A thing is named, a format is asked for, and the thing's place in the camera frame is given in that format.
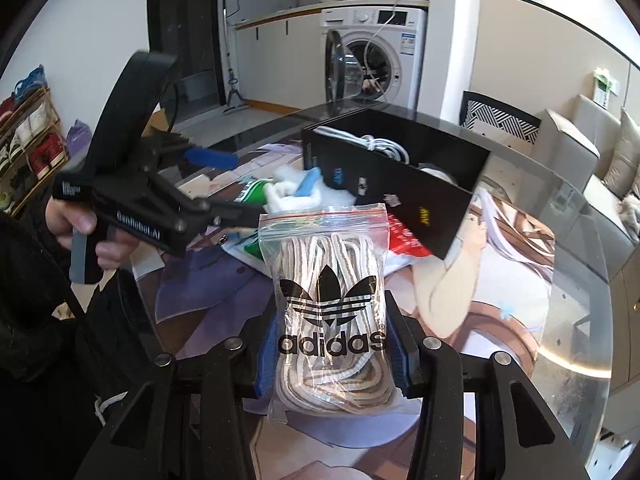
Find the person's left hand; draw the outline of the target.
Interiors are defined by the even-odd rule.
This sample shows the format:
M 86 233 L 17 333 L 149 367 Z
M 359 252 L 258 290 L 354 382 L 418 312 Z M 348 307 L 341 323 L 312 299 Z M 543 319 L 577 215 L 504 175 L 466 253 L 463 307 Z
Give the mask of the person's left hand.
M 75 231 L 89 235 L 96 228 L 98 219 L 94 212 L 82 205 L 67 203 L 50 198 L 46 208 L 46 222 L 49 231 L 58 244 L 65 249 L 72 248 Z M 127 263 L 140 242 L 127 232 L 116 230 L 112 238 L 96 244 L 96 258 L 103 270 L 115 270 Z

